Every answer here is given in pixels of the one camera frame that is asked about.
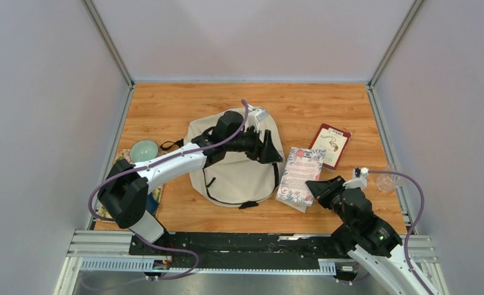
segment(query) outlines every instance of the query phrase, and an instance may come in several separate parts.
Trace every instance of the metal bracket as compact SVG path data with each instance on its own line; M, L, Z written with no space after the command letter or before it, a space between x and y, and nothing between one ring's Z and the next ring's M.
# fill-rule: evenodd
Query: metal bracket
M66 257L61 274L55 285L54 295L72 295L79 270L81 269L82 257Z
M120 230L76 230L66 257L150 258L166 260L165 255L131 256L129 243L133 233Z
M387 162L389 164L397 163L397 159L392 150L389 133L383 120L383 114L376 98L376 90L374 90L374 87L371 86L367 88L367 92L368 99L370 100L370 106L372 107L372 113L374 114L374 118L376 119L376 125L379 131L379 138L381 139L381 144L383 145L383 150L385 152ZM396 188L395 191L397 194L397 198L399 199L399 205L401 206L401 210L408 212L408 209L411 207L408 205L405 189L403 188L403 186L400 186ZM409 214L408 217L408 223L411 224L411 218Z
M168 270L153 268L157 259L148 258L84 258L80 270L107 270L118 272L167 272L182 273L188 269L172 267ZM334 262L319 259L320 269L315 270L284 270L284 269L196 269L193 273L228 273L228 274L259 274L259 275L336 275Z

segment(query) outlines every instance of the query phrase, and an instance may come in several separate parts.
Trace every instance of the red book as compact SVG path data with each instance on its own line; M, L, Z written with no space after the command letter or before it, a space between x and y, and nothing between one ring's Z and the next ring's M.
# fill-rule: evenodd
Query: red book
M341 160L351 136L352 134L350 132L345 132L330 125L322 124L312 140L309 149L326 150L325 158L323 159L323 167L324 169L334 172L338 167L339 160Z

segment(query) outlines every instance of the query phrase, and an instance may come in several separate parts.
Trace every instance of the transparent cup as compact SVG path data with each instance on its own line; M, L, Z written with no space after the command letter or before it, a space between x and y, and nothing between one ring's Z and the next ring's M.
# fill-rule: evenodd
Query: transparent cup
M387 165L383 169L385 171L397 171L401 172L400 166L398 164ZM391 192L394 189L403 185L403 177L399 175L383 173L376 178L376 185L378 189L383 192Z

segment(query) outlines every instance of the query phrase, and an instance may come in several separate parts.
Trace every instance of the wooden surface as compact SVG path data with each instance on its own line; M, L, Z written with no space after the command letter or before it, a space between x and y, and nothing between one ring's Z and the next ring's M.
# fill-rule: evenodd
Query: wooden surface
M321 180L336 175L351 179L352 167L387 164L362 84L137 84L118 148L145 139L159 144L179 140L192 120L241 108L241 99L273 116L285 156L291 146L308 148L321 123L352 133L338 170L324 170ZM396 194L380 192L375 179L371 175L365 189L375 213L406 233ZM330 234L341 225L337 215L316 202L305 214L274 197L244 210L216 206L191 187L188 175L164 185L157 218L169 231L190 232ZM95 229L118 228L99 221Z

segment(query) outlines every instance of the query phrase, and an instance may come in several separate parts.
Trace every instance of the gray wall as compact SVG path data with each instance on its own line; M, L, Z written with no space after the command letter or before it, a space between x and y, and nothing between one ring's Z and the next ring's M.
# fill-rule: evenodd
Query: gray wall
M79 1L0 0L0 294L52 294L126 95Z
M377 90L450 291L484 294L484 1L427 1Z
M135 80L365 81L412 0L95 0Z

